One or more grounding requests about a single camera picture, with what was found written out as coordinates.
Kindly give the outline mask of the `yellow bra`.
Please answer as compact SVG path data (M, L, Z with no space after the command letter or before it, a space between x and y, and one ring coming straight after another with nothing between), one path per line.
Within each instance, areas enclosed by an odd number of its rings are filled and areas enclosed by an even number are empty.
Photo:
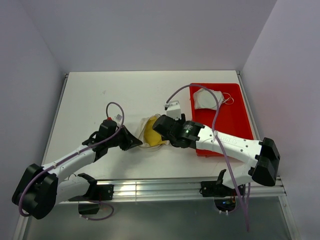
M167 144L167 141L163 140L162 136L159 133L157 133L155 130L153 130L153 125L159 117L160 115L158 114L150 117L144 126L144 132L143 132L144 143L148 144L150 147L157 147L157 146L162 146Z

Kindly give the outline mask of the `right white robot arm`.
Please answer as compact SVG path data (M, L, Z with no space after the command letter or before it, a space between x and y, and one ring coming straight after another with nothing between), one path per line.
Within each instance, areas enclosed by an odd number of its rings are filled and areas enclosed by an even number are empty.
M199 192L203 197L243 195L244 186L252 182L265 187L276 184L281 156L270 138L240 138L198 122L174 120L167 115L161 115L152 129L173 147L212 151L242 162L233 170L221 170L217 180L202 182Z

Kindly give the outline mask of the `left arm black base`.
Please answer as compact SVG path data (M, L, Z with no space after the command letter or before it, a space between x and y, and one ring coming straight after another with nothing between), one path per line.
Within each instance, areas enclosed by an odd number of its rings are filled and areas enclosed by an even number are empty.
M115 208L108 203L113 199L113 184L97 184L89 194L85 196L75 196L70 198L69 202L79 202L78 213L81 218L91 221L102 221L110 218L115 212ZM108 215L105 217L94 218L91 215L97 215L99 210L107 210Z

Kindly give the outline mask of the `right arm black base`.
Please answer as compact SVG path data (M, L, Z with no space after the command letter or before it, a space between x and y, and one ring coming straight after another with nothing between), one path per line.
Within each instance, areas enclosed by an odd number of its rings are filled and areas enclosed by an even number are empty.
M236 202L236 190L217 184L217 181L202 181L199 193L204 198L214 198L214 206L219 213L230 213L240 204Z

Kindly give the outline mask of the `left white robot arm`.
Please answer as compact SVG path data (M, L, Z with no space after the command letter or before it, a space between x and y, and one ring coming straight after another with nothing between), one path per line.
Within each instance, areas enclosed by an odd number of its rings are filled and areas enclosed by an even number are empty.
M81 168L93 164L108 153L111 148L127 151L142 145L124 126L114 120L104 120L97 131L71 153L45 165L35 163L24 171L12 202L17 205L23 217L40 220L47 216L55 205L71 199L90 201L110 200L112 193L103 190L98 182L86 173L69 178Z

